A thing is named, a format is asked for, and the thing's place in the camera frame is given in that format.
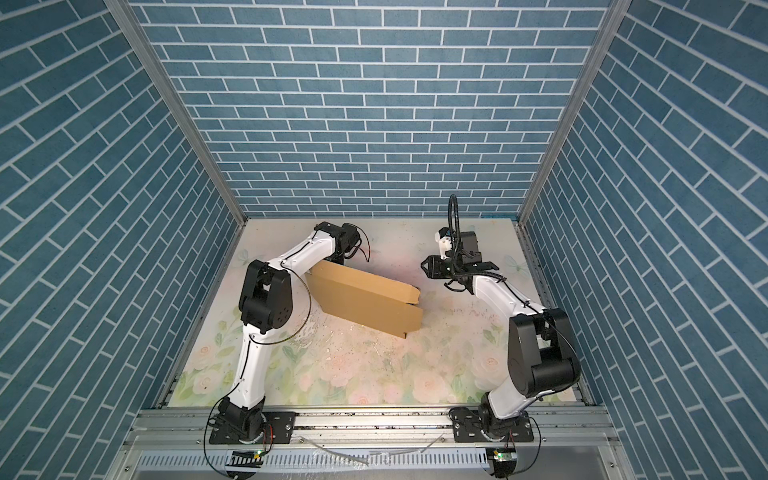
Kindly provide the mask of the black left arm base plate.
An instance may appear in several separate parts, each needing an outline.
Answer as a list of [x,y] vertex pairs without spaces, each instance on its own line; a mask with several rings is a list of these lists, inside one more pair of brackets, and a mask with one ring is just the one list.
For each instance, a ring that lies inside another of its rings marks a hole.
[[213,445],[289,444],[296,413],[261,412],[245,414],[217,413],[209,421],[208,442]]

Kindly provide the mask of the aluminium front rail frame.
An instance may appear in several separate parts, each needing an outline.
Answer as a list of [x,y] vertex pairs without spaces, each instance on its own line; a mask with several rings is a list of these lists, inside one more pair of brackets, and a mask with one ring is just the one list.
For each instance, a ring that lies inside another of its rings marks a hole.
[[[295,412],[289,444],[213,445],[201,408],[145,410],[135,421],[111,479],[629,479],[619,436],[602,407],[554,404],[529,409],[532,442],[456,443],[448,406],[270,407]],[[422,465],[340,462],[301,436],[333,447],[425,446]]]

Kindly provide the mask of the aluminium right corner post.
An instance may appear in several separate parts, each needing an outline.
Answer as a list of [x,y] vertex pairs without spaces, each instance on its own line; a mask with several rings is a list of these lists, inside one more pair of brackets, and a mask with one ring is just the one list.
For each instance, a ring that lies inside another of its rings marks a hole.
[[557,163],[558,156],[562,151],[567,136],[574,125],[576,117],[589,93],[590,87],[593,85],[600,66],[606,57],[607,51],[615,38],[619,26],[630,5],[630,0],[615,0],[610,2],[609,8],[597,31],[595,42],[589,49],[581,73],[574,84],[573,92],[569,96],[561,118],[558,121],[557,128],[542,157],[539,168],[533,177],[529,191],[525,196],[518,214],[518,223],[520,225],[527,223],[531,218],[535,204],[543,191],[549,175],[552,173],[554,166]]

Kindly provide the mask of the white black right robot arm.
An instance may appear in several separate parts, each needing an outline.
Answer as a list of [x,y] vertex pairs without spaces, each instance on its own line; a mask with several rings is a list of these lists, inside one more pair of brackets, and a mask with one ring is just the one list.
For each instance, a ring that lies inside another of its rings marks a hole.
[[509,322],[507,378],[487,392],[478,408],[482,431],[499,438],[535,401],[569,389],[581,377],[573,346],[573,330],[561,309],[547,309],[510,285],[499,267],[482,259],[476,234],[449,227],[436,235],[437,255],[428,256],[421,269],[458,293],[468,292],[484,301]]

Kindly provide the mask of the aluminium corner post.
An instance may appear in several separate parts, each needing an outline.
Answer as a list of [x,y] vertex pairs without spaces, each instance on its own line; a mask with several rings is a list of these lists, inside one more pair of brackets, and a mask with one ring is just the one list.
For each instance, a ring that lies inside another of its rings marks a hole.
[[104,3],[129,45],[137,55],[141,65],[160,94],[161,99],[168,107],[179,129],[183,133],[184,138],[188,141],[197,156],[199,163],[213,182],[214,187],[227,206],[231,216],[239,227],[243,227],[247,222],[246,214],[224,179],[210,149],[191,118],[182,98],[167,74],[129,2],[123,0],[105,0]]
[[569,96],[561,118],[558,121],[557,128],[542,157],[539,168],[533,177],[529,191],[525,196],[518,214],[518,223],[520,225],[527,223],[531,218],[535,204],[543,191],[549,175],[552,173],[554,166],[557,163],[558,156],[562,151],[567,136],[574,125],[576,117],[589,93],[590,87],[593,85],[600,66],[606,57],[607,51],[615,38],[619,26],[630,5],[630,0],[615,0],[610,2],[609,8],[597,31],[595,42],[589,49],[581,73],[574,84],[573,92]]

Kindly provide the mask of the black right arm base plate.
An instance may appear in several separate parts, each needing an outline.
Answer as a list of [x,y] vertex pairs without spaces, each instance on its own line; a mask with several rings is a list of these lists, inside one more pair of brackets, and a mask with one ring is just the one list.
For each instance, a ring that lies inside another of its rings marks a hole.
[[471,410],[454,407],[448,411],[456,443],[479,442],[532,442],[534,433],[527,413],[520,416],[498,419],[490,408]]

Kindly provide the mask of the aluminium left corner post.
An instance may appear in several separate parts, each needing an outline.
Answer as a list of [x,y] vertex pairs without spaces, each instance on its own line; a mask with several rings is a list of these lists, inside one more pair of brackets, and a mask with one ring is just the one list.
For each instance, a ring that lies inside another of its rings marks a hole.
[[246,214],[224,179],[210,149],[191,118],[182,98],[167,74],[129,2],[123,0],[105,0],[104,3],[129,45],[137,55],[141,65],[160,94],[161,99],[168,107],[179,129],[183,133],[184,138],[188,141],[197,156],[199,163],[213,182],[214,187],[227,206],[231,216],[239,227],[243,227],[247,222]]

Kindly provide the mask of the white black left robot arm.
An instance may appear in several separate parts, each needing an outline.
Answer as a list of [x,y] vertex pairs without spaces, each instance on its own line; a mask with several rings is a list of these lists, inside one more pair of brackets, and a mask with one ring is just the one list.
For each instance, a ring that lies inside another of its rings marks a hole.
[[293,282],[308,292],[302,275],[321,261],[342,265],[361,250],[361,230],[351,224],[315,225],[298,245],[268,261],[254,260],[246,270],[238,301],[242,322],[240,357],[231,390],[216,404],[209,421],[235,443],[256,443],[267,438],[263,413],[265,381],[272,348],[282,343],[280,330],[291,319]]

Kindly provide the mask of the brown cardboard paper box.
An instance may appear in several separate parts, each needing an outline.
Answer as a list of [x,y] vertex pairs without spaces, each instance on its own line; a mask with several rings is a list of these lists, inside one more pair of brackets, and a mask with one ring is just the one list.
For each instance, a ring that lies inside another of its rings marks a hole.
[[412,285],[329,261],[312,267],[306,280],[328,315],[399,338],[421,329],[420,291]]

